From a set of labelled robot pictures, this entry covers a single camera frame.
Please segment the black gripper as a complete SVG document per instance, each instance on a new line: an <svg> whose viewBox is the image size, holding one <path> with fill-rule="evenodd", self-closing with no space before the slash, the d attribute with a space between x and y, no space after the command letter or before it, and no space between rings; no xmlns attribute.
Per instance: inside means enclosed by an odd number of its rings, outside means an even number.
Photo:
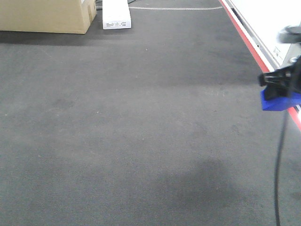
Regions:
<svg viewBox="0 0 301 226"><path fill-rule="evenodd" d="M289 97L291 93L301 93L301 56L286 67L273 72L261 73L258 76L259 85L265 87L264 100L278 97Z"/></svg>

